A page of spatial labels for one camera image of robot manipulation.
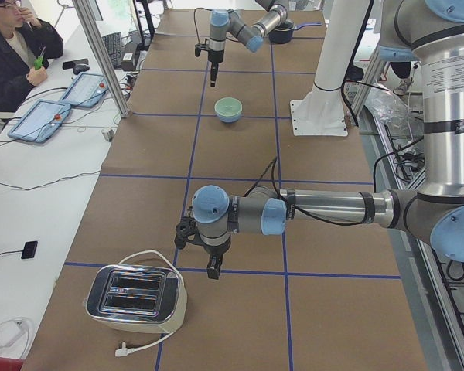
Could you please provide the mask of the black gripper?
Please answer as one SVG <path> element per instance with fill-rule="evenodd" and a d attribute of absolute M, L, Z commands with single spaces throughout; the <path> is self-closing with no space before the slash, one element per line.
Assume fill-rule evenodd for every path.
<path fill-rule="evenodd" d="M 200 232 L 200 238 L 204 250 L 209 254 L 206 267 L 207 277 L 209 279 L 219 279 L 223 256 L 229 250 L 231 244 L 230 233 L 225 232 L 218 237 L 210 237 L 204 232 Z"/>
<path fill-rule="evenodd" d="M 210 49 L 208 52 L 208 60 L 211 62 L 210 68 L 210 86 L 215 87 L 217 82 L 217 75 L 219 65 L 223 62 L 224 51 Z"/>

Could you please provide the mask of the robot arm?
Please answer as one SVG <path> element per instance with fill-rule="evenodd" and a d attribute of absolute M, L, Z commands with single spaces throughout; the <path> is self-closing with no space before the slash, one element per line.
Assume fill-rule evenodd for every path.
<path fill-rule="evenodd" d="M 193 196 L 194 243 L 220 276 L 234 233 L 280 235 L 296 217 L 402 230 L 464 263 L 464 1 L 386 1 L 380 54 L 421 62 L 425 182 L 416 190 L 324 192 L 254 185 L 231 196 L 207 185 Z"/>
<path fill-rule="evenodd" d="M 256 1 L 266 14 L 252 25 L 248 25 L 233 9 L 214 9 L 210 16 L 210 34 L 204 44 L 196 45 L 207 52 L 210 66 L 210 86 L 215 87 L 219 65 L 223 62 L 227 35 L 231 34 L 252 53 L 264 43 L 264 38 L 288 18 L 288 1 Z"/>

